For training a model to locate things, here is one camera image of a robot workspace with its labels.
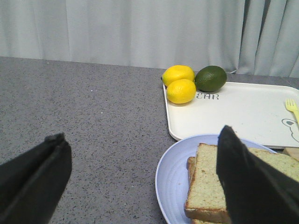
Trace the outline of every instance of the yellow fork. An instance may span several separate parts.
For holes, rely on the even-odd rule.
[[[295,117],[296,117],[296,120],[297,122],[299,123],[299,111],[298,111],[298,107],[295,103],[295,100],[293,99],[287,99],[285,101],[285,107],[288,111],[291,111],[294,113]]]

